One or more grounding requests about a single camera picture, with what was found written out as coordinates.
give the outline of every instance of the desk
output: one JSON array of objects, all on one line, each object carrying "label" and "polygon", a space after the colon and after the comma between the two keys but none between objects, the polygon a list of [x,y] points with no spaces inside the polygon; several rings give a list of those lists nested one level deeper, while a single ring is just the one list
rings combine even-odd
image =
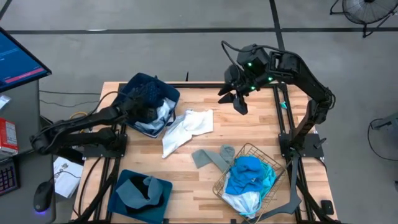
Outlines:
[{"label": "desk", "polygon": [[33,209],[33,196],[37,186],[53,176],[52,155],[42,156],[32,152],[29,142],[29,137],[40,130],[39,81],[13,88],[3,94],[11,97],[11,101],[0,111],[0,117],[16,124],[18,148],[21,153],[16,156],[16,166],[19,169],[21,187],[0,196],[0,222],[52,222],[55,219],[55,193],[46,212],[38,214]]},{"label": "desk", "polygon": [[[118,90],[119,84],[119,82],[104,83],[101,96],[110,91]],[[308,98],[296,86],[288,86],[288,88],[294,120],[298,124],[305,115]],[[239,223],[242,220],[232,208],[212,192],[213,184],[221,176],[220,170],[214,164],[209,164],[200,169],[195,167],[191,153],[197,149],[219,152],[222,144],[230,144],[238,152],[245,143],[250,142],[277,162],[285,164],[277,140],[280,129],[272,89],[265,88],[259,92],[251,93],[251,96],[246,98],[249,113],[245,116],[236,112],[232,104],[218,104],[217,101],[220,98],[217,95],[218,90],[217,88],[178,89],[181,96],[176,114],[183,114],[188,108],[195,111],[213,109],[214,131],[201,136],[194,136],[191,141],[178,148],[166,159],[162,159],[163,135],[160,135],[157,139],[152,139],[131,128],[126,130],[129,142],[126,155],[121,159],[119,172],[123,169],[129,169],[171,181],[173,191],[165,214],[165,218],[170,219],[170,223],[230,223],[231,219],[237,219]],[[110,105],[115,97],[116,95],[110,95],[105,98],[99,109]],[[287,122],[285,111],[283,111],[283,115],[284,121]],[[82,183],[95,160],[89,159],[85,162],[78,195],[80,195]],[[98,191],[103,161],[104,159],[100,160],[90,176],[83,194],[82,208],[86,208],[90,204]],[[312,158],[304,158],[303,164],[308,188],[314,199],[319,204],[320,200],[333,201],[325,168]],[[267,210],[272,210],[289,201],[289,186],[289,180],[286,178]],[[104,196],[100,219],[105,218],[108,199],[109,191]],[[305,210],[303,203],[300,206],[302,210]],[[75,209],[77,208],[78,197],[75,202]],[[112,222],[135,223],[139,221],[114,213]],[[278,214],[262,222],[295,223],[295,217],[289,214]]]}]

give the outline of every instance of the keyboard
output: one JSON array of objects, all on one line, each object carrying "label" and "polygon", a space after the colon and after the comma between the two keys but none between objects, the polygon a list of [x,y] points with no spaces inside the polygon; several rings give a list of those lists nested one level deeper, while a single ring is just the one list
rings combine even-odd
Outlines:
[{"label": "keyboard", "polygon": [[0,162],[0,196],[19,188],[14,159]]}]

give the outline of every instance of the computer mouse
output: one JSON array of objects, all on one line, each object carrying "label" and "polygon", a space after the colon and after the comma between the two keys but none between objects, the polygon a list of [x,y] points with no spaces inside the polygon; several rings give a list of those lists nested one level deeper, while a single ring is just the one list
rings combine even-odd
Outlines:
[{"label": "computer mouse", "polygon": [[52,181],[46,181],[39,184],[33,198],[33,207],[37,212],[44,212],[51,204],[54,185]]}]

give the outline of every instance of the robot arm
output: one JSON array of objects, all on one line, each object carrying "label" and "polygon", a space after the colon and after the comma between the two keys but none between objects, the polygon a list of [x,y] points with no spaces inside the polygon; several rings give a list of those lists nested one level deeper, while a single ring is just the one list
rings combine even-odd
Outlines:
[{"label": "robot arm", "polygon": [[93,110],[87,116],[59,121],[51,126],[44,127],[39,133],[30,137],[30,143],[34,150],[40,154],[56,154],[59,150],[68,149],[71,146],[86,144],[112,146],[119,141],[113,128],[102,128],[97,133],[72,133],[99,124],[121,124],[127,119],[134,119],[146,112],[139,98],[127,96],[123,102],[105,107],[97,113],[94,113]]},{"label": "robot arm", "polygon": [[[311,98],[304,119],[291,132],[290,146],[300,149],[305,135],[311,128],[326,120],[328,110],[335,104],[334,94],[313,76],[303,59],[293,52],[265,45],[253,44],[235,49],[226,42],[221,44],[226,44],[239,52],[237,62],[243,69],[236,64],[229,66],[224,74],[226,83],[218,93],[220,96],[226,95],[219,103],[233,103],[238,112],[246,114],[248,108],[243,97],[249,96],[254,90],[259,91],[262,86],[274,80],[294,84]],[[277,51],[267,54],[264,48]],[[230,93],[232,90],[236,90],[236,94]]]}]

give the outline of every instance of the laundry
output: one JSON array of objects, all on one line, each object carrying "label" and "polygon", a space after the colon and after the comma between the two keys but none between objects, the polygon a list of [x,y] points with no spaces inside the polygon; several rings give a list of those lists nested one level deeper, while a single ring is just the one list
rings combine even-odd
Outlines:
[{"label": "laundry", "polygon": [[158,108],[163,104],[162,99],[164,98],[165,93],[157,82],[150,81],[133,87],[129,91],[128,95],[130,97],[141,97],[146,106],[150,108]]},{"label": "laundry", "polygon": [[228,179],[231,174],[228,172],[225,178],[224,193],[222,198],[228,202],[237,212],[241,215],[245,215],[248,218],[254,218],[256,212],[261,208],[261,196],[260,192],[246,192],[240,195],[231,195],[226,193],[226,186],[228,185]]},{"label": "laundry", "polygon": [[277,177],[275,171],[270,165],[266,164],[265,162],[261,162],[261,166],[264,169],[264,179],[262,180],[262,190],[260,191],[260,196],[261,198],[264,198],[271,190]]},{"label": "laundry", "polygon": [[163,139],[163,156],[165,159],[178,147],[192,138],[193,135],[213,131],[213,110],[196,112],[186,110],[184,115],[177,116],[167,129]]},{"label": "laundry", "polygon": [[262,190],[264,169],[262,162],[254,156],[241,156],[235,160],[230,169],[231,177],[228,180],[226,193],[239,195],[245,192]]},{"label": "laundry", "polygon": [[198,169],[213,162],[224,172],[232,163],[234,155],[235,149],[233,146],[222,145],[219,154],[213,151],[199,149],[192,153],[192,158]]},{"label": "laundry", "polygon": [[159,129],[163,128],[164,124],[167,122],[166,119],[169,117],[170,110],[172,110],[172,108],[174,108],[174,106],[175,106],[174,101],[172,101],[168,98],[164,98],[163,105],[156,109],[156,112],[157,112],[156,120],[154,120],[148,124],[138,122],[138,121],[135,122],[134,124],[138,128],[142,128],[145,132],[154,133],[154,132],[158,131]]},{"label": "laundry", "polygon": [[158,205],[163,194],[163,185],[155,177],[132,177],[116,189],[123,203],[133,209],[146,205]]}]

